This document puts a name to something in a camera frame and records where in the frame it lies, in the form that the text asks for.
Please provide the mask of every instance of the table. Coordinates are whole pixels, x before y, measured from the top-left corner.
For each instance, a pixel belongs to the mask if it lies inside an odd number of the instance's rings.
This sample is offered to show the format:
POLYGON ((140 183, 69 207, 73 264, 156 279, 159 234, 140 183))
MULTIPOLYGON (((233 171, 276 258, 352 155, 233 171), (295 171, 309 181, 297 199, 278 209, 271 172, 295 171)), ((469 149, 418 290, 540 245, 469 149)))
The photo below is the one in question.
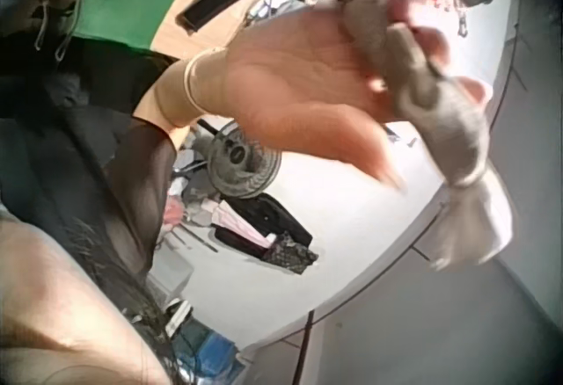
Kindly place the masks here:
MULTIPOLYGON (((454 69, 492 84, 507 35, 512 0, 493 0, 468 11, 470 33, 458 42, 454 69), (495 28, 491 29, 491 20, 495 28)), ((207 116, 214 127, 226 120, 207 116)), ((410 125, 391 126, 410 136, 410 125)), ((313 235, 318 262, 295 275, 231 251, 208 228, 191 228, 219 253, 179 231, 172 238, 179 258, 194 273, 182 297, 194 317, 236 343, 256 349, 303 328, 386 270, 413 243, 439 211, 442 176, 421 141, 411 148, 393 144, 392 156, 406 185, 396 192, 342 163, 284 153, 280 171, 266 193, 276 198, 313 235)))
POLYGON ((112 40, 141 51, 186 59, 209 47, 225 46, 256 0, 239 0, 197 33, 176 24, 193 0, 84 0, 76 36, 112 40))

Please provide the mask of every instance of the white cloth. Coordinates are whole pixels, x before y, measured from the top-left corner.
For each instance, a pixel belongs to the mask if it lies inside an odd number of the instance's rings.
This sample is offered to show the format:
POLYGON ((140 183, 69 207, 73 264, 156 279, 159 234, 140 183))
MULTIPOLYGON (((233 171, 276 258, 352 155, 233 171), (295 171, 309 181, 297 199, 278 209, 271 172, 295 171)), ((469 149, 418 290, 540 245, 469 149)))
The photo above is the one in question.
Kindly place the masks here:
POLYGON ((483 177, 466 188, 450 190, 450 204, 438 230, 441 244, 434 266, 485 263, 514 235, 512 207, 501 179, 489 163, 483 177))
POLYGON ((222 201, 212 215, 213 223, 225 227, 234 233, 256 243, 258 246, 269 249, 272 245, 250 223, 237 214, 230 205, 222 201))

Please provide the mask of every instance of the wooden table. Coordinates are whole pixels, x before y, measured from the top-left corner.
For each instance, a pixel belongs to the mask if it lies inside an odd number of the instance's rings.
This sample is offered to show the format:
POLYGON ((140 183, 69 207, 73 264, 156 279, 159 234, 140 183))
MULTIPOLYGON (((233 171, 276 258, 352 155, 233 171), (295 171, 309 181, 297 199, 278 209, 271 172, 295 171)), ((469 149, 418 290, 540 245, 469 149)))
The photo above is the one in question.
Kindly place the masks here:
POLYGON ((174 0, 150 44, 161 54, 186 59, 210 47, 229 43, 245 20, 248 9, 257 0, 240 0, 210 20, 197 33, 189 34, 176 23, 176 16, 193 0, 174 0))

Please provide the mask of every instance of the fingernail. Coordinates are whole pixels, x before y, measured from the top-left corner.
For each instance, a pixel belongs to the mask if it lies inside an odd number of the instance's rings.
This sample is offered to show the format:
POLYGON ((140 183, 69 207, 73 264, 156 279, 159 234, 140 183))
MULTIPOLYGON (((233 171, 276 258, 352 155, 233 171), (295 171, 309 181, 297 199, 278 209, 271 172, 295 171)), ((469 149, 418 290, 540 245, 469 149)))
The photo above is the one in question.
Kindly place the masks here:
POLYGON ((379 171, 377 178, 384 185, 388 185, 395 190, 398 190, 400 192, 404 192, 406 190, 405 182, 392 168, 387 168, 385 170, 379 171))

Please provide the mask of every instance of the green table mat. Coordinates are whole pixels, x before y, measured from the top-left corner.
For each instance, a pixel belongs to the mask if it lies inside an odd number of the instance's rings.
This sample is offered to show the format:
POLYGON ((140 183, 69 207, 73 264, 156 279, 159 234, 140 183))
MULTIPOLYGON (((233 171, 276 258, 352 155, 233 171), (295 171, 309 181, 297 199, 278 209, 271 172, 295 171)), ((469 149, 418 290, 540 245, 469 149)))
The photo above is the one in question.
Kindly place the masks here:
POLYGON ((150 50, 174 0, 84 0, 75 35, 150 50))

